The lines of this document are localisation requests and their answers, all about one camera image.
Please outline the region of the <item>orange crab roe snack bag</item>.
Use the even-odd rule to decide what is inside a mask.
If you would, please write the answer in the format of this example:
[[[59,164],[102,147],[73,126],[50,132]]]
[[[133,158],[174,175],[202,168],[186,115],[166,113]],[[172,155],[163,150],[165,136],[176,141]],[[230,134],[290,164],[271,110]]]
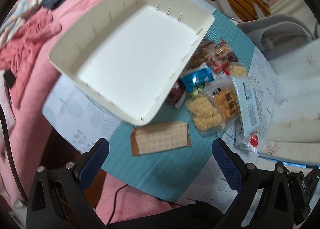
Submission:
[[[233,86],[220,86],[213,90],[212,97],[222,114],[225,127],[229,127],[239,117],[238,98]]]

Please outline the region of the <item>light blue snack bag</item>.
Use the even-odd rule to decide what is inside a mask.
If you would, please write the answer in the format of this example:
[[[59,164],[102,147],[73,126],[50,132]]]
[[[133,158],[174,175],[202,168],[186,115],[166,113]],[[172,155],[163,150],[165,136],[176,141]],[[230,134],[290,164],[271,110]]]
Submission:
[[[263,120],[260,96],[252,79],[232,76],[232,83],[238,100],[242,133],[246,139],[258,130]]]

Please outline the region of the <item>pale yellow puff snack bag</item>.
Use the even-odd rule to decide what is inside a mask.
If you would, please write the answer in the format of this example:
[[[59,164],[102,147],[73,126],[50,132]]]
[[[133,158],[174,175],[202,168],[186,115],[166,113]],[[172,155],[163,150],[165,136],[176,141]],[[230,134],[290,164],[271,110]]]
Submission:
[[[198,95],[185,104],[190,118],[202,136],[219,133],[226,124],[217,104],[207,95]]]

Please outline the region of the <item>blue foil snack packet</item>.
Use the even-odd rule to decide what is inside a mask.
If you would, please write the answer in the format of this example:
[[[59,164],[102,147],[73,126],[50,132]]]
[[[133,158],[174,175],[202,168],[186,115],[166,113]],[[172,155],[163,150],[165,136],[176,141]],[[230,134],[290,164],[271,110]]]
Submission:
[[[180,74],[180,79],[189,94],[199,85],[214,81],[211,70],[206,63],[202,63],[194,69],[186,70]]]

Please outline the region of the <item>white plastic organizer tray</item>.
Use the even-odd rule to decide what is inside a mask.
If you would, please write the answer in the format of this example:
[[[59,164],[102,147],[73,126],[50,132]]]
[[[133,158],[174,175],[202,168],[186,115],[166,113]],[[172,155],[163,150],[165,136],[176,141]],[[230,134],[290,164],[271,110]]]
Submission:
[[[144,126],[214,20],[191,0],[103,0],[66,31],[49,61],[108,111]]]

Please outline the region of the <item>red white small packet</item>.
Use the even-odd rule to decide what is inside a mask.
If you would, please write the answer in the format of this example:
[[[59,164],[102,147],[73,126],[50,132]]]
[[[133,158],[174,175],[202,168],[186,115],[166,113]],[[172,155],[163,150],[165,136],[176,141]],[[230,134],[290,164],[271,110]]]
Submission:
[[[250,152],[256,153],[258,151],[259,137],[257,131],[254,131],[246,138],[246,143]]]

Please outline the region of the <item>brown cardboard box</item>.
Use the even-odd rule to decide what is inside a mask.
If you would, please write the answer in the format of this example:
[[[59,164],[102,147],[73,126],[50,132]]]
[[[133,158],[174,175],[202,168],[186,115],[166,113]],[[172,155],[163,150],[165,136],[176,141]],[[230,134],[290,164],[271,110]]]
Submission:
[[[130,140],[132,156],[191,147],[189,125],[181,121],[134,128]]]

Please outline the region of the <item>teal patterned tablecloth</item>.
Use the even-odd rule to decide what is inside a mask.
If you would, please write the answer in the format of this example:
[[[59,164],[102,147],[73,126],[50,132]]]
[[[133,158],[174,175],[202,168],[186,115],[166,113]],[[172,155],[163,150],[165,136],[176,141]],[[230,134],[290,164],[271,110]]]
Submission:
[[[258,131],[260,141],[267,135],[274,108],[277,77],[260,50],[224,14],[212,7],[215,21],[206,35],[208,41],[224,39],[240,62],[248,68],[262,103],[263,122]],[[103,170],[122,182],[149,195],[180,205],[199,199],[225,210],[236,196],[212,156],[212,143],[222,138],[233,151],[239,138],[240,125],[225,133],[202,136],[189,124],[191,147],[166,152],[132,156],[130,135],[133,127],[121,122],[101,105],[86,96],[65,76],[60,76],[50,92],[43,115],[55,130],[79,152],[90,150],[104,137],[110,153]]]

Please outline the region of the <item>white floral curtain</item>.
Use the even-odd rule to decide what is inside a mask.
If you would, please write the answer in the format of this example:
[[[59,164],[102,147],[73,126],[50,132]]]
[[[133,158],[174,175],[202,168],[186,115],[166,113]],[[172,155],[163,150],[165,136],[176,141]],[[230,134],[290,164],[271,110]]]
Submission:
[[[265,51],[277,76],[274,109],[260,154],[319,165],[319,40],[297,38]]]

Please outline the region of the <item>clear red date bag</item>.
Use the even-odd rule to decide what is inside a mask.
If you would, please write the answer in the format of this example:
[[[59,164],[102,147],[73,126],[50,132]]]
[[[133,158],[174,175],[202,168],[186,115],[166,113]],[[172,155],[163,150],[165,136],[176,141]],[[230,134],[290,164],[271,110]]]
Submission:
[[[238,62],[239,59],[232,51],[230,45],[223,39],[214,46],[214,56],[212,59],[213,70],[215,73],[223,72],[229,75],[228,67],[231,62]]]

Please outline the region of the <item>clear nut mix bag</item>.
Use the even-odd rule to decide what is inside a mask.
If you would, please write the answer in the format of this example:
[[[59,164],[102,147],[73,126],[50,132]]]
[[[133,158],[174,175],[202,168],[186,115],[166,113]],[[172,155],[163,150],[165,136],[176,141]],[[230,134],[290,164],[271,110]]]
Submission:
[[[204,41],[201,42],[196,52],[193,54],[184,70],[194,69],[202,63],[210,65],[215,56],[215,43]]]

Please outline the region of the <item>grey office chair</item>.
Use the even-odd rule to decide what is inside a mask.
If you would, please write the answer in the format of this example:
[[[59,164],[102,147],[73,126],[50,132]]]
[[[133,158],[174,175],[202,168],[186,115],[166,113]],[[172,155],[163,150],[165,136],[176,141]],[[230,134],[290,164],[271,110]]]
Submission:
[[[228,0],[213,0],[208,3],[230,19],[239,19]],[[260,51],[271,50],[275,45],[280,45],[281,41],[288,42],[294,37],[303,37],[308,42],[315,40],[311,30],[301,20],[286,14],[238,23],[238,28],[249,37]]]

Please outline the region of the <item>pink red knit garment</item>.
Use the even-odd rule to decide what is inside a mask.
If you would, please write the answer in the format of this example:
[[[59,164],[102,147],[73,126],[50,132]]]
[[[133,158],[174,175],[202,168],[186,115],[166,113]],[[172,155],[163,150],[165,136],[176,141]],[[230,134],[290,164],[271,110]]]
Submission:
[[[41,9],[1,49],[1,70],[10,70],[16,78],[10,90],[14,107],[20,107],[25,87],[43,44],[61,30],[61,23],[54,20],[52,11]]]

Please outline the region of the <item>floral white clothing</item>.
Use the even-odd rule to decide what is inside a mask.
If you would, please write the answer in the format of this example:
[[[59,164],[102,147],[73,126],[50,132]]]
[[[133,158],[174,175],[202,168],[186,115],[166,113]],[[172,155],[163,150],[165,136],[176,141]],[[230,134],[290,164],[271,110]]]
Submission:
[[[1,25],[1,48],[14,37],[25,22],[37,12],[42,0],[18,0]]]

